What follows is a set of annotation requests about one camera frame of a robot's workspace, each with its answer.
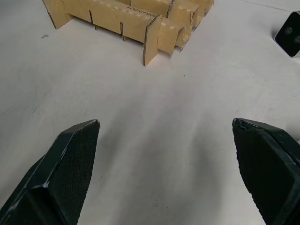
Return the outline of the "slotted cardboard divider structure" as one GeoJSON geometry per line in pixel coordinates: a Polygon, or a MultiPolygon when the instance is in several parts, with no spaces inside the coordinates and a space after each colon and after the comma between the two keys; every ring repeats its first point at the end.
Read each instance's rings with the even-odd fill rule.
{"type": "Polygon", "coordinates": [[[56,29],[74,17],[143,43],[143,65],[183,49],[214,0],[42,0],[56,29]]]}

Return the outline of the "black and white device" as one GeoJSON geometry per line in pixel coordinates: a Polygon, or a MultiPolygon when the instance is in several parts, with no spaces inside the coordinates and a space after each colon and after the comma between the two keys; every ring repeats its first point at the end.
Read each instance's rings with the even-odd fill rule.
{"type": "Polygon", "coordinates": [[[290,58],[300,57],[300,11],[289,15],[274,41],[290,58]]]}

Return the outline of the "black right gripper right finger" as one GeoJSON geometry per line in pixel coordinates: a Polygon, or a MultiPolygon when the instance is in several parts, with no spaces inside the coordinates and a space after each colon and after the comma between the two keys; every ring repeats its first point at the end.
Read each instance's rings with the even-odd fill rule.
{"type": "Polygon", "coordinates": [[[300,144],[283,129],[235,118],[243,182],[266,225],[300,225],[300,144]]]}

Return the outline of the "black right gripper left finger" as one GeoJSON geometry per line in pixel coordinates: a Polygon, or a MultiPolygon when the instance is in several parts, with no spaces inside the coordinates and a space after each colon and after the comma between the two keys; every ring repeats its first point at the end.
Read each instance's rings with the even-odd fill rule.
{"type": "Polygon", "coordinates": [[[90,185],[100,123],[61,132],[0,209],[0,225],[77,225],[90,185]]]}

